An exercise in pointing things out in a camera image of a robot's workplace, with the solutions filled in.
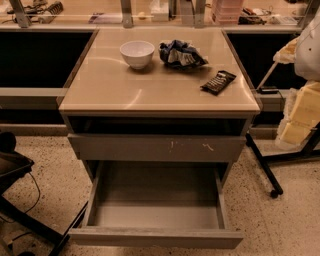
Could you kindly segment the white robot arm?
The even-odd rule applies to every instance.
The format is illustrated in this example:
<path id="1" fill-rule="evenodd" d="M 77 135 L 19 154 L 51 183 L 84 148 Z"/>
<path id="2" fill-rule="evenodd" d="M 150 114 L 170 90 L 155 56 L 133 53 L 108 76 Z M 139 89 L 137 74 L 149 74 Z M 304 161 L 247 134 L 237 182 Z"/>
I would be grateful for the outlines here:
<path id="1" fill-rule="evenodd" d="M 295 74 L 306 84 L 290 89 L 285 100 L 284 117 L 280 121 L 276 145 L 282 149 L 298 147 L 320 122 L 320 13 L 301 34 L 273 56 L 281 64 L 294 64 Z"/>

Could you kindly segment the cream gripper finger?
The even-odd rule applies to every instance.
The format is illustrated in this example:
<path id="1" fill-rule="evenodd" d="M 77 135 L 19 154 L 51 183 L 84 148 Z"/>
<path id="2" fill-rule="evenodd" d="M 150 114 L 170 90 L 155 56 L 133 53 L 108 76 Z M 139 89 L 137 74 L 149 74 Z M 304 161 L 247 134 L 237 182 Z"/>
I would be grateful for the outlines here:
<path id="1" fill-rule="evenodd" d="M 273 56 L 273 61 L 281 64 L 289 64 L 295 61 L 295 52 L 298 39 L 294 38 L 283 46 Z"/>
<path id="2" fill-rule="evenodd" d="M 308 81 L 286 97 L 284 117 L 277 130 L 278 147 L 298 147 L 320 122 L 320 83 Z"/>

